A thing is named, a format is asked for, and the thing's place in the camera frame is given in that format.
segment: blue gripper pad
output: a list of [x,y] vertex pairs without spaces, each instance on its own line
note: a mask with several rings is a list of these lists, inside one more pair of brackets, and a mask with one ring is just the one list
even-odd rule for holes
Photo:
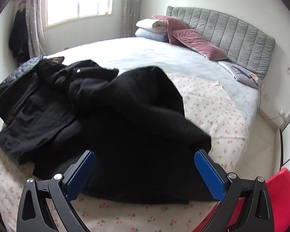
[[200,151],[194,155],[194,164],[213,198],[222,202],[225,197],[224,182]]
[[93,152],[90,152],[75,171],[71,179],[66,183],[66,199],[68,201],[77,199],[95,166],[95,162],[96,156]]

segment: gray tufted headboard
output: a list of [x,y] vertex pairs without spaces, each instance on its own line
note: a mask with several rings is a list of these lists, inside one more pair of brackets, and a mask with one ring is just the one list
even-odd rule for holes
[[233,16],[209,9],[171,7],[167,16],[183,21],[222,49],[232,62],[264,79],[275,39]]

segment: curtain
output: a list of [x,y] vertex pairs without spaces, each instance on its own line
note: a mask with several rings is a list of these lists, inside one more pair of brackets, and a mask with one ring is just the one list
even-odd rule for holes
[[40,54],[45,55],[43,50],[44,34],[41,18],[41,0],[26,0],[26,23],[30,58]]
[[137,30],[138,9],[140,0],[123,0],[121,37],[133,37]]

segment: bed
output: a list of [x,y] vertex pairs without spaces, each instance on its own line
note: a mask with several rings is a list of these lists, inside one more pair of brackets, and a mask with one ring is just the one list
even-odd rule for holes
[[[230,15],[199,8],[168,7],[175,16],[219,46],[228,58],[264,78],[275,40]],[[140,66],[159,66],[183,97],[185,115],[212,137],[209,153],[227,171],[237,171],[245,152],[258,107],[259,90],[234,80],[218,63],[184,47],[145,38],[121,38],[68,49],[64,64],[92,59],[120,72]],[[24,182],[34,164],[14,164],[0,150],[0,209],[8,231],[16,231],[16,218]],[[215,202],[188,205],[134,205],[81,194],[72,202],[91,231],[193,231]],[[51,201],[49,207],[59,231],[65,231]]]

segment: pink pillow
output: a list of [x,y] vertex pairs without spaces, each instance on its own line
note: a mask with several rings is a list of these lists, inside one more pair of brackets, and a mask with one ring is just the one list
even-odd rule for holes
[[154,15],[152,17],[168,23],[166,26],[166,29],[168,32],[168,38],[169,38],[170,44],[182,46],[182,43],[180,41],[178,41],[175,37],[173,37],[170,34],[170,32],[174,31],[174,30],[188,29],[187,25],[185,25],[182,21],[178,20],[175,17],[161,16],[161,15]]
[[211,61],[227,58],[226,54],[221,49],[205,40],[204,37],[199,35],[193,29],[175,30],[171,31],[170,33],[185,46],[205,56]]

